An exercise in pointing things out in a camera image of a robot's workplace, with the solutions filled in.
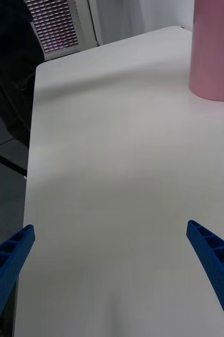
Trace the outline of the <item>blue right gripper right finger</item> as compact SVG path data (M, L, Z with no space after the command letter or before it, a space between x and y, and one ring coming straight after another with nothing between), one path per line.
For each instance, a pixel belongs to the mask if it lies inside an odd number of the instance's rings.
M224 240L193 220L188 222L186 236L224 311Z

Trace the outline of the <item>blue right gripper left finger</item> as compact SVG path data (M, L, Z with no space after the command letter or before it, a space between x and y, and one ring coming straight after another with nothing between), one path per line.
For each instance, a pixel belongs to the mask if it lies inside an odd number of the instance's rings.
M0 316L34 242L30 224L0 245Z

